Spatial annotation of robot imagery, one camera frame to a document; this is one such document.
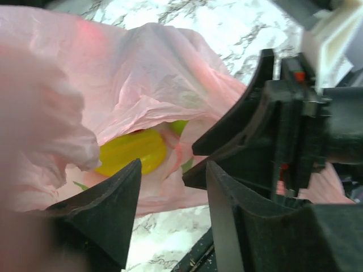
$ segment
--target black plastic prong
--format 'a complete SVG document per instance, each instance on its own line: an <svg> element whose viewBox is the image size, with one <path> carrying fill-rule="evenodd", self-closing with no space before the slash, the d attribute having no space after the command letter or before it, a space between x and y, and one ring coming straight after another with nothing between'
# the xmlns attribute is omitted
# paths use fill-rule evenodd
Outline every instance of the black plastic prong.
<svg viewBox="0 0 363 272"><path fill-rule="evenodd" d="M290 209L235 181L213 161L207 186L218 272L363 267L363 206L297 202Z"/></svg>
<svg viewBox="0 0 363 272"><path fill-rule="evenodd" d="M44 213L53 219L64 254L82 253L92 272L125 269L141 184L141 162L131 162L112 177Z"/></svg>
<svg viewBox="0 0 363 272"><path fill-rule="evenodd" d="M194 155L209 156L235 137L250 121L260 101L265 82L273 79L275 55L261 51L255 75L237 103L192 146Z"/></svg>

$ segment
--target white marble surface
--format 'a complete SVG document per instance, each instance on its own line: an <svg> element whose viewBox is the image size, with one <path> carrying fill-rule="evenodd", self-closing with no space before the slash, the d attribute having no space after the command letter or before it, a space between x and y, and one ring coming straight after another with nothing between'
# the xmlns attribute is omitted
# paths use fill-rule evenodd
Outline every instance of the white marble surface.
<svg viewBox="0 0 363 272"><path fill-rule="evenodd" d="M126 29L149 22L193 29L245 84L261 49L292 56L302 31L268 0L61 0L49 9ZM342 57L327 84L334 85L350 68ZM127 271L171 271L209 227L207 206L137 219Z"/></svg>

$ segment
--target black plastic bracket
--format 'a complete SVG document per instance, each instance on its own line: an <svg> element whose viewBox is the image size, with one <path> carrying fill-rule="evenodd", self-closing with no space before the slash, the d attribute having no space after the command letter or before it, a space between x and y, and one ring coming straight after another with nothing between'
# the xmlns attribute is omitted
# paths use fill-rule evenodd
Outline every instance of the black plastic bracket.
<svg viewBox="0 0 363 272"><path fill-rule="evenodd" d="M80 194L26 214L50 222L64 258L81 253L90 272L120 272L126 268L140 184L141 162L135 160Z"/></svg>

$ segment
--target black plastic part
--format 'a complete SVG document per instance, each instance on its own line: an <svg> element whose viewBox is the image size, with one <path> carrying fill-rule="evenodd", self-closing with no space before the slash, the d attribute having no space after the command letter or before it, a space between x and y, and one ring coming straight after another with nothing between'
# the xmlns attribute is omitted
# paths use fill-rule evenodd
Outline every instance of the black plastic part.
<svg viewBox="0 0 363 272"><path fill-rule="evenodd" d="M328 88L327 158L333 163L363 164L363 87Z"/></svg>
<svg viewBox="0 0 363 272"><path fill-rule="evenodd" d="M363 267L363 206L303 203L293 210L261 197L214 162L207 180L219 272Z"/></svg>
<svg viewBox="0 0 363 272"><path fill-rule="evenodd" d="M261 55L260 63L264 62L265 55ZM269 51L269 61L273 60L271 55ZM302 56L282 59L280 80L265 81L262 93L258 92L260 101L256 107L246 104L249 111L255 108L253 114L246 115L250 118L249 122L238 125L229 121L229 118L237 119L234 113L243 112L245 103L241 98L220 122L203 135L202 141L197 141L193 150L206 151L207 143L210 143L208 151L217 149L212 154L203 153L209 157L184 174L185 185L206 189L206 164L212 160L235 180L268 199L276 200L276 186L283 164L289 164L285 173L287 189L296 196L300 188L307 188L311 173L325 166L323 141L327 133L326 119L330 115L326 110L329 101L314 96L310 85L314 83L315 76L306 65ZM263 70L264 75L272 74L273 67L265 65ZM303 84L296 80L296 73L307 75ZM232 124L235 135L231 138L226 127ZM231 140L219 147L216 140L221 139L221 143L227 140L226 136L217 137L223 135L221 131L225 131Z"/></svg>
<svg viewBox="0 0 363 272"><path fill-rule="evenodd" d="M63 256L81 253L90 272L125 269L141 184L141 162L135 160L86 191L31 212L50 220Z"/></svg>
<svg viewBox="0 0 363 272"><path fill-rule="evenodd" d="M0 0L0 5L27 6L44 8L54 0Z"/></svg>
<svg viewBox="0 0 363 272"><path fill-rule="evenodd" d="M344 4L344 0L311 0L318 7L325 10L336 10Z"/></svg>

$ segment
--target yellow fruit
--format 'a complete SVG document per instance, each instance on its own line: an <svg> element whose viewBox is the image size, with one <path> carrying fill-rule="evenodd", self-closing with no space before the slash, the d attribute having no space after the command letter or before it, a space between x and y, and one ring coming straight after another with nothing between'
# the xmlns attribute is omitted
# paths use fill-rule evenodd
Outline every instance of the yellow fruit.
<svg viewBox="0 0 363 272"><path fill-rule="evenodd" d="M187 125L188 121L184 121L184 120L178 120L178 121L174 121L170 124L170 128L177 134L177 135L181 135L185 126Z"/></svg>
<svg viewBox="0 0 363 272"><path fill-rule="evenodd" d="M160 134L153 129L136 131L117 137L100 147L102 166L97 173L112 176L135 159L140 159L142 174L155 170L167 154Z"/></svg>

